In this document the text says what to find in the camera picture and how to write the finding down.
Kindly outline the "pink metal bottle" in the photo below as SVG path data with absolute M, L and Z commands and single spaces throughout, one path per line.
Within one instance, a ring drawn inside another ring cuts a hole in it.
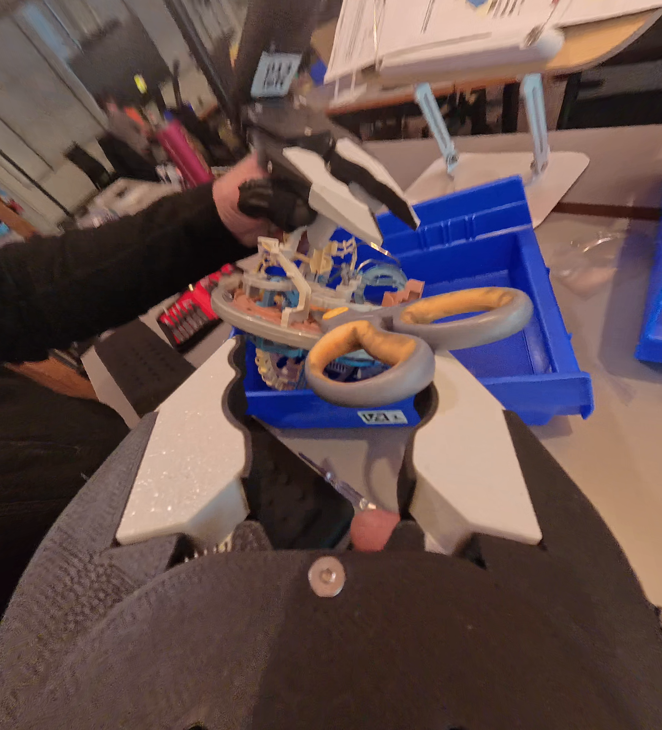
M 200 187 L 213 182 L 211 168 L 193 144 L 190 135 L 177 120 L 163 121 L 155 136 L 187 187 Z

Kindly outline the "red black tool kit case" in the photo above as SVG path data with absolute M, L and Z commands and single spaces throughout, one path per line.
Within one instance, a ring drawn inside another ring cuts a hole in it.
M 234 264 L 190 285 L 157 315 L 157 325 L 170 346 L 180 353 L 190 351 L 221 323 L 211 304 L 211 294 L 223 277 L 234 274 Z

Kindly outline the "black dotted wrist rest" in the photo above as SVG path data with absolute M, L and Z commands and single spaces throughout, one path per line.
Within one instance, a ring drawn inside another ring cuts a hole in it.
M 344 541 L 352 508 L 296 457 L 291 457 L 291 462 L 299 467 L 296 474 L 288 474 L 286 467 L 273 461 L 272 457 L 281 455 L 283 447 L 275 439 L 270 438 L 269 456 L 253 452 L 251 434 L 243 422 L 246 405 L 241 375 L 245 352 L 243 342 L 240 339 L 239 342 L 239 353 L 233 356 L 239 376 L 230 388 L 228 404 L 232 416 L 245 431 L 246 465 L 242 485 L 249 507 L 246 517 L 254 515 L 263 521 L 276 547 L 333 548 Z M 106 368 L 135 416 L 150 415 L 154 422 L 158 407 L 199 368 L 140 320 L 99 341 L 95 345 L 95 357 Z

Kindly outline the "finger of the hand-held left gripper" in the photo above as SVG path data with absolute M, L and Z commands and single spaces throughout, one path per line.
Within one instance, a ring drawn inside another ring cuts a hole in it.
M 382 244 L 383 236 L 370 205 L 332 175 L 319 154 L 303 148 L 284 148 L 283 156 L 310 182 L 308 203 L 313 210 L 363 242 Z
M 409 229 L 419 227 L 416 212 L 386 167 L 352 139 L 336 140 L 331 152 L 331 174 L 349 187 L 358 187 Z

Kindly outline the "person's left hand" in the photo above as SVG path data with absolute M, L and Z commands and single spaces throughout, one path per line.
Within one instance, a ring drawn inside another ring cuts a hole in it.
M 222 223 L 239 243 L 251 249 L 256 248 L 258 238 L 273 236 L 277 229 L 270 221 L 249 217 L 239 210 L 239 187 L 267 175 L 259 165 L 257 154 L 251 152 L 216 178 L 212 186 L 212 196 Z

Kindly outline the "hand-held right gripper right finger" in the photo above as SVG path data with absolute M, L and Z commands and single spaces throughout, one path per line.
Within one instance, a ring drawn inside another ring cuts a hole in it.
M 398 451 L 428 552 L 453 555 L 478 535 L 542 540 L 505 410 L 452 354 L 436 354 L 432 403 Z

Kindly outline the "grey orange handled scissors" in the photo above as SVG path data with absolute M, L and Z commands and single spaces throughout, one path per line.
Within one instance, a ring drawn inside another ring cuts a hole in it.
M 305 362 L 308 387 L 343 407 L 381 407 L 416 396 L 434 380 L 437 352 L 476 348 L 520 332 L 534 313 L 532 299 L 510 287 L 451 291 L 367 312 L 324 314 L 321 338 Z M 363 351 L 386 369 L 359 382 L 326 376 L 339 358 Z

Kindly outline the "plastic ball maze puzzle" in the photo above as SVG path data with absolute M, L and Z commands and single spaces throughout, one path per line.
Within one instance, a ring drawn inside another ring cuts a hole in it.
M 307 388 L 306 359 L 325 334 L 322 325 L 410 304 L 424 288 L 377 244 L 351 236 L 313 248 L 303 232 L 281 242 L 259 238 L 257 254 L 222 275 L 211 304 L 254 346 L 264 384 L 291 391 Z

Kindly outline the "person's left forearm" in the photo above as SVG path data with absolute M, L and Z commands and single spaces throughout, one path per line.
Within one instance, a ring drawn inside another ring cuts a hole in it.
M 97 228 L 1 247 L 0 364 L 45 360 L 244 258 L 212 188 L 162 197 Z

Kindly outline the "person's right hand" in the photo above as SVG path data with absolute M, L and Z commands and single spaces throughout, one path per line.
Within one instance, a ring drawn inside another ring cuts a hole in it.
M 399 513 L 389 510 L 359 511 L 352 518 L 349 530 L 352 549 L 359 552 L 382 551 L 399 522 Z

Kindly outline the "clear plastic shell piece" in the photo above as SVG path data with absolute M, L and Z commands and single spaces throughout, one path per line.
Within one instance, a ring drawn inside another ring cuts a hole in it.
M 597 232 L 561 244 L 551 274 L 577 296 L 591 297 L 613 280 L 626 238 L 625 232 Z

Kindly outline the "clear handled screwdriver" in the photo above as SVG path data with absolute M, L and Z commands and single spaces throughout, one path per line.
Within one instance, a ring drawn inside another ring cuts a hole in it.
M 358 490 L 354 489 L 347 482 L 337 477 L 332 471 L 320 466 L 315 461 L 308 458 L 302 452 L 298 453 L 298 457 L 308 465 L 319 477 L 321 477 L 328 485 L 330 485 L 338 494 L 344 497 L 353 507 L 356 513 L 370 512 L 378 507 L 372 503 L 367 497 L 362 495 Z

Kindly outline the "small blue plastic bin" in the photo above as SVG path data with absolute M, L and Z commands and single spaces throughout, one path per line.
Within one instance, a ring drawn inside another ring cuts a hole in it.
M 265 240 L 212 296 L 248 340 L 248 411 L 279 428 L 417 425 L 442 355 L 526 424 L 593 409 L 533 230 L 524 184 L 499 179 L 379 217 L 381 248 L 338 228 L 323 248 Z

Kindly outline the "person's black clothing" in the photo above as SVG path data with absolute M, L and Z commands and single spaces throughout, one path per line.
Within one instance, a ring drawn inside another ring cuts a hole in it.
M 44 535 L 128 433 L 109 406 L 0 365 L 0 619 Z

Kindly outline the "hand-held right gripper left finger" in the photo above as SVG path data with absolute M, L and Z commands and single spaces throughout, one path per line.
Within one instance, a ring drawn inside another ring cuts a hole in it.
M 239 344 L 225 341 L 158 407 L 117 528 L 120 545 L 184 535 L 216 547 L 249 514 L 245 431 L 228 404 Z

